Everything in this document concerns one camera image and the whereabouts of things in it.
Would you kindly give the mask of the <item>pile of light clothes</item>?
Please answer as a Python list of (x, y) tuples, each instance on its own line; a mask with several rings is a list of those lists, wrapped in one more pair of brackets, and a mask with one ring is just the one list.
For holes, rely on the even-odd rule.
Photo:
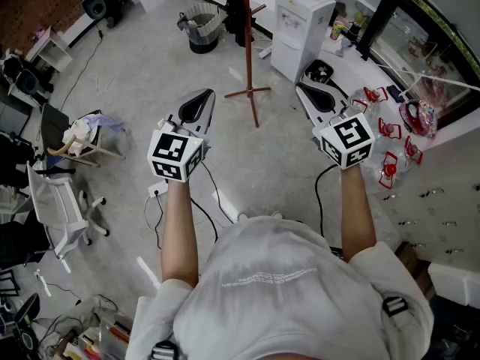
[(76, 137), (76, 140), (68, 149), (68, 154), (79, 157), (82, 150), (86, 147), (78, 142), (78, 140), (88, 141), (93, 144), (96, 131), (99, 131), (101, 127), (107, 127), (112, 131), (118, 132), (123, 130), (123, 122), (101, 113), (88, 114), (77, 119), (63, 135), (62, 142), (64, 144), (67, 144), (73, 137)]

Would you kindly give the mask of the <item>brown wooden coat rack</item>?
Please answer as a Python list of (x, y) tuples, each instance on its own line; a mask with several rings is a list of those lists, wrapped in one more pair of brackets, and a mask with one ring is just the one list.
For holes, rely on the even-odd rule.
[(271, 89), (269, 87), (263, 87), (263, 88), (254, 88), (253, 87), (253, 81), (252, 81), (252, 32), (251, 32), (251, 27), (252, 27), (252, 22), (251, 20), (255, 21), (255, 18), (252, 18), (253, 15), (257, 14), (264, 8), (266, 8), (265, 4), (261, 4), (258, 8), (251, 9), (250, 6), (250, 0), (243, 0), (244, 2), (244, 7), (245, 7), (245, 15), (246, 15), (246, 29), (245, 29), (245, 61), (246, 61), (246, 77), (247, 77), (247, 82), (246, 82), (246, 89), (244, 91), (237, 91), (234, 93), (226, 94), (224, 97), (225, 98), (233, 98), (235, 96), (239, 95), (245, 95), (249, 101), (250, 101), (250, 107), (252, 110), (253, 114), (253, 120), (255, 127), (259, 127), (259, 122), (257, 119), (257, 111), (254, 103), (254, 93), (255, 92), (265, 92), (265, 91), (270, 91)]

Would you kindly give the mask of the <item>black window post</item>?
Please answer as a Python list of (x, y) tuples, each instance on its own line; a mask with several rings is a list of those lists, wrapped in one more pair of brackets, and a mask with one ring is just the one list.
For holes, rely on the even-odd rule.
[(372, 44), (386, 27), (388, 21), (392, 18), (400, 1), (401, 0), (380, 0), (378, 8), (356, 47), (364, 61), (368, 60)]

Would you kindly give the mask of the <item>person's white t-shirt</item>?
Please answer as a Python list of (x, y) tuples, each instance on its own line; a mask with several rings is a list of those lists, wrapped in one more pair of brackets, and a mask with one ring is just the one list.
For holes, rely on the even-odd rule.
[[(389, 296), (409, 309), (389, 318)], [(309, 226), (254, 217), (218, 239), (195, 287), (165, 280), (155, 297), (139, 298), (125, 358), (149, 360), (170, 340), (186, 360), (421, 360), (433, 327), (428, 301), (387, 244), (344, 262)]]

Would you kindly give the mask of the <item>black harness buckle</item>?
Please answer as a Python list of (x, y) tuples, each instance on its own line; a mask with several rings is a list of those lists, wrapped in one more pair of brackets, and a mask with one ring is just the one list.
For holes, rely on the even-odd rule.
[(157, 342), (151, 349), (150, 360), (180, 360), (179, 348), (169, 340)]
[(407, 301), (400, 296), (389, 296), (383, 299), (382, 310), (391, 318), (409, 309)]

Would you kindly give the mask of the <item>white water dispenser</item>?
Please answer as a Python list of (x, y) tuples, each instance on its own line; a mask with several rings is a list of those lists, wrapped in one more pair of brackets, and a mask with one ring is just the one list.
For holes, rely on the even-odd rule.
[(335, 0), (275, 0), (271, 66), (293, 83), (320, 54)]

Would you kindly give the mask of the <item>person's right forearm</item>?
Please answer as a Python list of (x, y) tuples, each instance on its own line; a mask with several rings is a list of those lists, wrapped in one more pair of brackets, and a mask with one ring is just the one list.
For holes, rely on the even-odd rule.
[(341, 171), (341, 244), (348, 263), (377, 243), (365, 183), (357, 164)]

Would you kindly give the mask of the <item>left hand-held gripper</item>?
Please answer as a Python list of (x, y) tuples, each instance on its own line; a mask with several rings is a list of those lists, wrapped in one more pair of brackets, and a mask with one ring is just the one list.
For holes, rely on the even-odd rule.
[(215, 98), (210, 88), (192, 91), (175, 101), (166, 119), (158, 122), (147, 153), (155, 176), (187, 182), (203, 162), (209, 148), (203, 134), (211, 124)]

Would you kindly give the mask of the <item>dark bottle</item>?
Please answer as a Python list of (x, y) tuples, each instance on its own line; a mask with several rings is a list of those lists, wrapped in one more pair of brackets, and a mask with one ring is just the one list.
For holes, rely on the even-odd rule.
[(359, 32), (362, 26), (359, 25), (357, 22), (352, 22), (348, 32), (346, 33), (346, 39), (353, 44), (356, 44), (359, 37)]

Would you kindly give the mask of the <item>black plastic basket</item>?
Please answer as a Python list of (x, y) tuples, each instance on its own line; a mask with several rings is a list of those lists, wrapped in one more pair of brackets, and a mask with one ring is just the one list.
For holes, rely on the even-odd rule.
[(333, 68), (320, 59), (313, 60), (304, 70), (303, 79), (326, 84), (334, 73)]

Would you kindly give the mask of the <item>wooden chair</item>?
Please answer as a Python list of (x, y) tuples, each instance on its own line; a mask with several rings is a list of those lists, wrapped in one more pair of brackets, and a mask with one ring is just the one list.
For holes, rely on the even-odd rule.
[[(97, 113), (103, 114), (99, 109), (88, 114)], [(78, 142), (85, 146), (85, 149), (82, 150), (82, 153), (79, 157), (68, 154), (68, 149), (76, 140), (76, 137), (74, 136), (67, 144), (64, 144), (62, 139), (64, 132), (72, 125), (74, 121), (70, 121), (66, 114), (49, 104), (43, 107), (40, 120), (40, 136), (43, 142), (43, 152), (46, 156), (46, 162), (48, 166), (52, 167), (60, 161), (69, 160), (90, 167), (99, 167), (100, 164), (93, 159), (93, 155), (95, 154), (107, 155), (113, 158), (119, 158), (121, 160), (125, 159), (123, 154), (110, 151), (102, 146), (102, 131), (105, 129), (111, 131), (111, 129), (108, 127), (101, 127), (100, 130), (96, 131), (93, 144), (88, 141), (78, 139)]]

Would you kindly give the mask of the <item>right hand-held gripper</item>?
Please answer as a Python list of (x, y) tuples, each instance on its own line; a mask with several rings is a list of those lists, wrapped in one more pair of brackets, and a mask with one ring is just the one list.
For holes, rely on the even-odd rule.
[(317, 148), (342, 170), (372, 155), (374, 134), (365, 116), (360, 113), (340, 117), (339, 112), (347, 105), (340, 90), (319, 82), (298, 82), (295, 93), (314, 125), (313, 141)]

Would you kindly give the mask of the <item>white office chair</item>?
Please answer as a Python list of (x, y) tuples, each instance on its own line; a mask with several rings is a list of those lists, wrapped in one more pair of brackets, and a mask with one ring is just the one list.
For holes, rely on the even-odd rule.
[(89, 202), (85, 191), (74, 192), (71, 178), (43, 177), (31, 166), (27, 167), (27, 174), (31, 192), (29, 199), (57, 260), (63, 260), (77, 248), (80, 240), (91, 245), (89, 230), (105, 237), (110, 235), (108, 229), (98, 225), (92, 218), (93, 211), (107, 203), (104, 196)]

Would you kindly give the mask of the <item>pile of books and boxes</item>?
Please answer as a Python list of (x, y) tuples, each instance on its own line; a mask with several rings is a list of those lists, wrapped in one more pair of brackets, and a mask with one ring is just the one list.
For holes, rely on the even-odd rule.
[(125, 360), (133, 321), (121, 314), (103, 317), (66, 344), (66, 360)]

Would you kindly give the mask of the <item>grey laundry basket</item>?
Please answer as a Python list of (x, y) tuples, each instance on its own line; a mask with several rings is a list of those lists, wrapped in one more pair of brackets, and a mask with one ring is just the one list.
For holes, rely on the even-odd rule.
[(219, 7), (202, 2), (180, 12), (177, 26), (187, 33), (193, 53), (206, 54), (218, 45), (221, 23)]

